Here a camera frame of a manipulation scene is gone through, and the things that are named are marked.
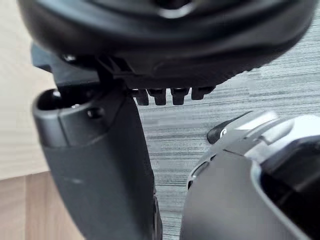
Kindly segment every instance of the black plastic housing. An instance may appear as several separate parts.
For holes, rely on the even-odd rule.
[[[153,239],[154,175],[132,97],[118,87],[64,108],[55,95],[40,95],[33,116],[54,181],[83,236]]]

